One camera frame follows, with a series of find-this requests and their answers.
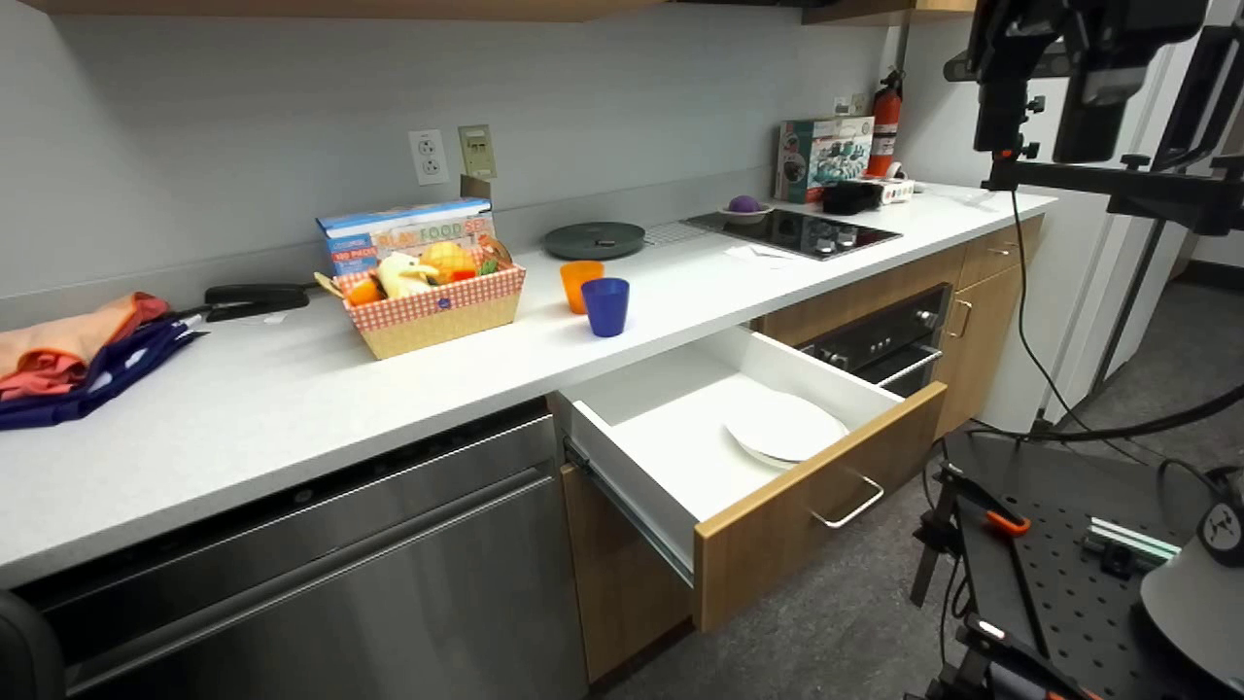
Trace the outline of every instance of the oven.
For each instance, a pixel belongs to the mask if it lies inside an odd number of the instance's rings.
[[[874,315],[861,315],[839,331],[829,331],[804,344],[802,350],[842,375],[908,398],[934,380],[934,367],[939,360],[938,336],[944,321],[944,301],[944,284],[927,290]]]

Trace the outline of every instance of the dishwasher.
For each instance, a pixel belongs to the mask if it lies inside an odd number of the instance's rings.
[[[11,597],[75,700],[581,695],[555,468],[537,402]]]

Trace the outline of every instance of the white wall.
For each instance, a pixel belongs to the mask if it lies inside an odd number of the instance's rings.
[[[772,122],[865,91],[878,42],[769,10],[533,26],[51,20],[0,0],[0,306],[248,270],[305,248],[313,214],[439,199],[404,142],[428,125],[493,129],[493,203],[520,242],[715,207],[765,188]]]

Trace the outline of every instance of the wicker basket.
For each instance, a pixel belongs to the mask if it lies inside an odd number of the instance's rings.
[[[493,275],[474,275],[446,290],[430,290],[424,295],[379,301],[344,312],[364,347],[378,360],[392,360],[511,323],[520,284],[526,270],[511,264]]]

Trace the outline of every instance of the outlet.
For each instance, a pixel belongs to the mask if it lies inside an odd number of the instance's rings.
[[[484,125],[461,125],[457,129],[457,143],[461,143],[461,173],[470,178],[493,178],[497,163],[493,163],[493,137]]]
[[[417,155],[417,178],[424,188],[449,185],[449,163],[443,155],[443,134],[439,129],[411,134],[411,155]]]

